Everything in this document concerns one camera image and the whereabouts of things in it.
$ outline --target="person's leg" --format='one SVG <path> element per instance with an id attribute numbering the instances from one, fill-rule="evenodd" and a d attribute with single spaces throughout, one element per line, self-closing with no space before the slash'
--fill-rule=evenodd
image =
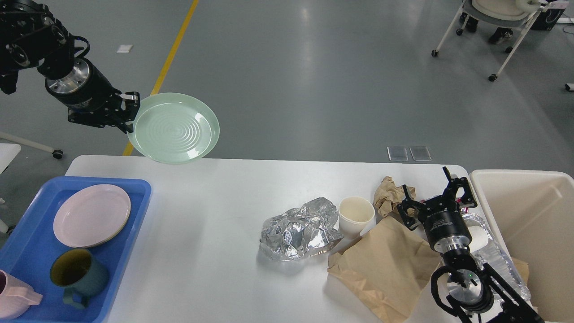
<path id="1" fill-rule="evenodd" d="M 463 13 L 463 14 L 460 15 L 459 21 L 460 21 L 461 24 L 464 23 L 464 20 L 466 19 L 466 16 L 467 16 L 466 13 Z M 469 17 L 469 18 L 468 18 L 468 21 L 467 21 L 467 25 L 466 25 L 466 27 L 464 28 L 464 30 L 468 30 L 468 31 L 471 32 L 471 33 L 475 33 L 477 26 L 478 26 L 478 20 L 476 20 L 476 19 L 474 19 L 474 18 L 472 18 L 472 17 Z"/>
<path id="2" fill-rule="evenodd" d="M 512 29 L 499 27 L 494 32 L 494 34 L 492 34 L 492 36 L 490 36 L 490 38 L 488 39 L 488 42 L 491 44 L 500 44 L 503 41 L 511 38 L 512 35 L 513 35 Z"/>

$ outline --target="aluminum foil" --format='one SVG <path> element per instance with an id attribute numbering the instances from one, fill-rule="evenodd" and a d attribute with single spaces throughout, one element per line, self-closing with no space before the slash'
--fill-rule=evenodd
<path id="1" fill-rule="evenodd" d="M 272 260 L 298 260 L 331 250 L 343 234 L 333 229 L 337 207 L 324 197 L 292 208 L 263 223 L 259 246 Z"/>
<path id="2" fill-rule="evenodd" d="M 476 259 L 478 264 L 482 267 L 484 263 L 492 266 L 492 268 L 504 279 L 525 301 L 530 300 L 530 291 L 526 287 L 526 283 L 520 277 L 518 270 L 514 266 L 510 256 L 502 249 L 496 240 L 494 240 L 490 227 L 486 221 L 475 213 L 468 213 L 467 209 L 461 210 L 463 213 L 463 220 L 467 226 L 480 226 L 488 237 L 488 244 L 481 249 L 472 251 L 471 254 Z M 501 301 L 502 298 L 498 293 L 494 293 L 494 299 Z"/>

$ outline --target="plate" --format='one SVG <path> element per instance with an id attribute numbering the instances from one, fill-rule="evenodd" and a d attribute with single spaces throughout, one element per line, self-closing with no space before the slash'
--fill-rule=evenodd
<path id="1" fill-rule="evenodd" d="M 111 184 L 86 187 L 60 206 L 54 217 L 54 234 L 72 248 L 94 247 L 122 230 L 130 209 L 130 197 L 120 187 Z"/>
<path id="2" fill-rule="evenodd" d="M 183 164 L 209 153 L 219 139 L 219 121 L 202 101 L 160 93 L 141 101 L 128 133 L 134 148 L 157 162 Z"/>

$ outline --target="white bin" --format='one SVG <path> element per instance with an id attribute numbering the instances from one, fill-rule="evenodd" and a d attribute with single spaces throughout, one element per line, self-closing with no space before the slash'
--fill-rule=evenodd
<path id="1" fill-rule="evenodd" d="M 548 171 L 477 170 L 470 179 L 495 238 L 512 257 L 530 265 L 532 305 L 547 322 L 574 322 L 572 177 Z"/>

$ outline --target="crumpled paper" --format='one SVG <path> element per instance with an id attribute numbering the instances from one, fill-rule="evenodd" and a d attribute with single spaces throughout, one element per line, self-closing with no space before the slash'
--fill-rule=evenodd
<path id="1" fill-rule="evenodd" d="M 327 271 L 384 323 L 401 323 L 439 263 L 426 241 L 387 217 L 344 253 L 331 255 Z"/>
<path id="2" fill-rule="evenodd" d="M 416 199 L 416 192 L 414 187 L 407 186 L 409 194 L 413 199 Z M 383 178 L 381 185 L 377 187 L 375 191 L 375 197 L 373 199 L 375 207 L 377 208 L 379 214 L 385 218 L 389 214 L 397 214 L 397 204 L 401 203 L 405 199 L 405 193 L 402 187 L 397 187 L 393 181 L 393 178 L 386 176 Z M 415 217 L 415 210 L 409 209 L 407 214 L 411 217 Z"/>

